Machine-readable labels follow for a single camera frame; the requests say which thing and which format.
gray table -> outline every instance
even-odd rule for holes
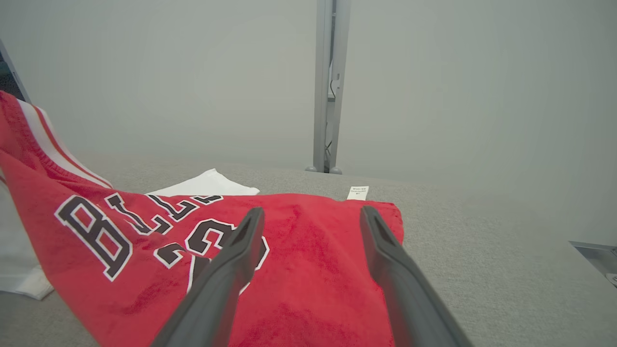
[[[447,188],[212,162],[79,156],[119,190],[147,193],[216,167],[262,194],[343,200],[352,185],[395,203],[404,247],[477,346],[616,346],[617,290],[551,224],[507,198]],[[1,346],[96,346],[55,292],[0,294]]]

white wall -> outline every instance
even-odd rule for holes
[[[352,4],[337,166],[528,203],[617,245],[617,2]]]
[[[4,43],[69,149],[303,169],[313,1],[5,0]]]

clothing tag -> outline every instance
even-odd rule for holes
[[[349,190],[347,200],[366,200],[368,194],[368,186],[353,186]]]

white stripe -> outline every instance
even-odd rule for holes
[[[66,160],[66,158],[63,157],[61,153],[58,152],[58,150],[51,143],[51,140],[45,132],[43,124],[39,121],[39,117],[34,109],[34,106],[21,100],[17,101],[19,102],[19,106],[21,106],[22,108],[23,114],[26,118],[26,121],[28,122],[28,126],[32,131],[32,134],[35,137],[36,142],[41,147],[45,155],[47,155],[47,157],[49,157],[54,163],[56,163],[56,165],[70,172],[71,174],[77,175],[105,188],[111,188],[111,185],[109,185],[108,183],[86,175],[83,171],[81,171],[73,164],[71,164],[68,160]]]
[[[47,112],[45,112],[44,109],[37,107],[39,109],[39,111],[41,111],[41,114],[43,115],[43,119],[45,120],[45,123],[47,123],[47,127],[49,128],[49,131],[51,132],[51,135],[54,137],[54,139],[56,139],[56,143],[58,144],[58,146],[60,146],[60,149],[64,152],[64,154],[66,154],[69,158],[71,158],[72,161],[74,161],[77,165],[79,165],[82,169],[86,170],[89,174],[95,176],[96,178],[100,179],[101,181],[105,182],[107,185],[109,185],[109,188],[112,188],[112,184],[109,183],[108,180],[102,178],[101,176],[97,175],[96,173],[90,171],[84,164],[82,164],[79,160],[77,160],[77,158],[75,158],[75,156],[73,156],[73,154],[71,152],[68,151],[68,148],[64,145],[64,142],[62,142],[62,140],[58,137],[58,135],[56,135],[56,131],[54,130],[54,126],[51,125],[51,121],[49,120],[49,117],[47,116]]]

fabric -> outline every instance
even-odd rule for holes
[[[60,164],[66,167],[73,167],[78,170],[77,172],[89,173],[99,178],[99,182],[109,183],[88,170],[70,154],[59,137],[55,135],[44,111],[40,111],[42,118],[33,117],[31,123],[33,128],[47,129],[45,134],[43,132],[38,134],[43,151],[48,153],[49,157],[60,160]],[[197,177],[150,194],[173,196],[183,194],[257,195],[258,193],[259,189],[238,184],[218,173],[216,169],[210,169]],[[23,294],[41,300],[53,289],[41,270],[0,170],[0,291]]]
[[[243,186],[210,169],[177,185],[153,191],[153,195],[257,195],[259,189]]]
[[[0,171],[0,290],[43,299],[53,287],[45,278]]]
[[[46,124],[41,109],[0,93],[0,167],[23,226],[47,278],[102,346],[149,345],[255,206],[265,211],[260,262],[238,298],[231,346],[394,344],[359,226],[369,204],[401,242],[393,204],[121,192],[50,156],[37,138]]]

